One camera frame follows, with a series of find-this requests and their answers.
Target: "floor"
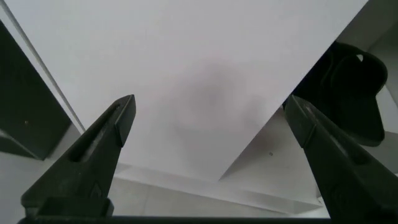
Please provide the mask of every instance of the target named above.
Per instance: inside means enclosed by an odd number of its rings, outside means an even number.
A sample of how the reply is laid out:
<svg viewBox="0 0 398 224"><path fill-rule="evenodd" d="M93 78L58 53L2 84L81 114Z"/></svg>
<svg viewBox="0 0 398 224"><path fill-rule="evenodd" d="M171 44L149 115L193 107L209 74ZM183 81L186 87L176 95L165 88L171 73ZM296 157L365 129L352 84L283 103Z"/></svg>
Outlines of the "floor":
<svg viewBox="0 0 398 224"><path fill-rule="evenodd" d="M178 217L285 217L285 214L175 190L114 179L108 197L113 215Z"/></svg>

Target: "black plastic part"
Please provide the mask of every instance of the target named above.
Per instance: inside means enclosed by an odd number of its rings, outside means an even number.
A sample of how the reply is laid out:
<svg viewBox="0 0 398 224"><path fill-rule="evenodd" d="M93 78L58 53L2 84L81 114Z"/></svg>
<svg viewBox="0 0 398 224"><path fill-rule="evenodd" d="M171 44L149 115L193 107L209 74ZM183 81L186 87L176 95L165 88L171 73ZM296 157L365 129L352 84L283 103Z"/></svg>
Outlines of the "black plastic part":
<svg viewBox="0 0 398 224"><path fill-rule="evenodd" d="M133 95L115 101L90 128L55 162L55 164L22 196L27 217L39 214L53 215L79 212L75 215L99 217L109 214L97 208L101 202L106 208L113 174L120 150L128 135L136 104ZM85 205L87 213L74 208ZM62 209L52 206L62 205Z"/></svg>
<svg viewBox="0 0 398 224"><path fill-rule="evenodd" d="M335 42L292 94L309 101L357 143L378 146L384 128L376 95L386 80L387 68L378 58Z"/></svg>
<svg viewBox="0 0 398 224"><path fill-rule="evenodd" d="M290 96L285 117L333 222L398 222L398 178L311 103Z"/></svg>
<svg viewBox="0 0 398 224"><path fill-rule="evenodd" d="M341 59L330 77L334 122L356 142L378 146L384 128L376 95L387 81L387 68L375 56L359 51Z"/></svg>
<svg viewBox="0 0 398 224"><path fill-rule="evenodd" d="M70 119L0 21L0 151L44 160Z"/></svg>

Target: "white wall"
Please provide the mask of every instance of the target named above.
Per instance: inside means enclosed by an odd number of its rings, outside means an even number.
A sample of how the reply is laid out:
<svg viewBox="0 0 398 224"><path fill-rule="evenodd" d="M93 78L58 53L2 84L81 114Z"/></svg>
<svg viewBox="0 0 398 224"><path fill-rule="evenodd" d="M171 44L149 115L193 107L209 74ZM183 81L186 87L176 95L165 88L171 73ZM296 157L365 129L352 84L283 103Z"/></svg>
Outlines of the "white wall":
<svg viewBox="0 0 398 224"><path fill-rule="evenodd" d="M398 21L398 1L369 0L337 38L368 50Z"/></svg>
<svg viewBox="0 0 398 224"><path fill-rule="evenodd" d="M391 27L369 52L384 62L388 70L387 88L398 103L398 23Z"/></svg>

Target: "white table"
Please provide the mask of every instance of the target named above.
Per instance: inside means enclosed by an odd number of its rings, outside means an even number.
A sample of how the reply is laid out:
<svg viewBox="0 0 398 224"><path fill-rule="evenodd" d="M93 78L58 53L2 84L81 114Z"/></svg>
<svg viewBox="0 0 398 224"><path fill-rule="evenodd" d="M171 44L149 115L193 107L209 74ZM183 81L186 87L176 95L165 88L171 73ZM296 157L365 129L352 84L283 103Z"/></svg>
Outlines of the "white table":
<svg viewBox="0 0 398 224"><path fill-rule="evenodd" d="M272 173L270 190L251 184L261 163L232 175L249 183L219 179L365 3L6 0L32 46L19 44L81 131L115 99L135 94L120 176L290 213L317 204L308 164L297 164L308 173L297 190L310 199L289 194L295 166ZM296 159L275 157L275 166ZM232 190L223 195L225 186Z"/></svg>

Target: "white surface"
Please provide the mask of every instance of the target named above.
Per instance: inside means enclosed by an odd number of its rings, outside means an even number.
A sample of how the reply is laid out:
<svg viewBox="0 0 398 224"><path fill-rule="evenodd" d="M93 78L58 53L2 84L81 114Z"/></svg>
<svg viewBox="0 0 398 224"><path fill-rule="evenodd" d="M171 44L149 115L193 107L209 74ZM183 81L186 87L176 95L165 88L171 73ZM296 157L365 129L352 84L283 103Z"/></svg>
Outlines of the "white surface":
<svg viewBox="0 0 398 224"><path fill-rule="evenodd" d="M119 164L115 177L284 213L321 207L303 149L279 109L218 183Z"/></svg>
<svg viewBox="0 0 398 224"><path fill-rule="evenodd" d="M124 172L115 174L115 177L283 213L297 214L321 207L319 203L316 205L304 203L282 197L240 190L228 184L189 179L187 177L134 166L131 166L130 169Z"/></svg>
<svg viewBox="0 0 398 224"><path fill-rule="evenodd" d="M319 204L303 149L279 109L220 180L241 190Z"/></svg>
<svg viewBox="0 0 398 224"><path fill-rule="evenodd" d="M83 126L78 121L78 118L75 116L72 109L69 107L67 100L65 99L57 84L54 82L48 70L46 70L46 67L42 63L41 58L36 54L36 51L30 45L29 40L26 39L24 32L20 29L18 24L16 24L12 14L9 13L8 8L3 0L0 0L0 20L6 26L8 32L12 35L21 50L25 53L26 57L29 59L33 67L36 69L37 73L43 79L44 83L48 86L49 90L57 99L66 114L69 116L73 124L76 125L79 132L83 133Z"/></svg>
<svg viewBox="0 0 398 224"><path fill-rule="evenodd" d="M84 127L136 95L121 162L217 181L366 1L6 2Z"/></svg>
<svg viewBox="0 0 398 224"><path fill-rule="evenodd" d="M286 214L115 178L113 215L175 217L286 217Z"/></svg>

